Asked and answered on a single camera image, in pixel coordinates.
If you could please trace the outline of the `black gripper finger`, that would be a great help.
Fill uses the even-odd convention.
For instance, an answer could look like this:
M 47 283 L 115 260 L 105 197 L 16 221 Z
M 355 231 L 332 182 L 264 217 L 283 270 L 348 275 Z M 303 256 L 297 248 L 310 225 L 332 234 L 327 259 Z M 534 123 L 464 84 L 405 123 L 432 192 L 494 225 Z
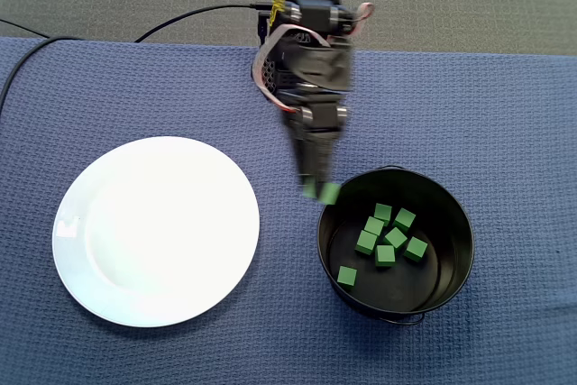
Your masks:
M 316 185 L 321 187 L 331 180 L 334 148 L 342 136 L 340 130 L 320 129 L 316 139 Z
M 290 125 L 288 132 L 300 184 L 316 187 L 316 131 L 305 128 L 303 125 Z

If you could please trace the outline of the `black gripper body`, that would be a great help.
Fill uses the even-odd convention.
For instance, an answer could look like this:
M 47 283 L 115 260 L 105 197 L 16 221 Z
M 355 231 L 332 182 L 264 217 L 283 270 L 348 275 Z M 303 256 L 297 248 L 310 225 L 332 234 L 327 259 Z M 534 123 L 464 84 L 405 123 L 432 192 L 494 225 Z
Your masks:
M 275 96 L 297 109 L 307 129 L 338 132 L 346 122 L 343 106 L 351 87 L 352 44 L 335 37 L 329 45 L 283 37 L 275 48 Z

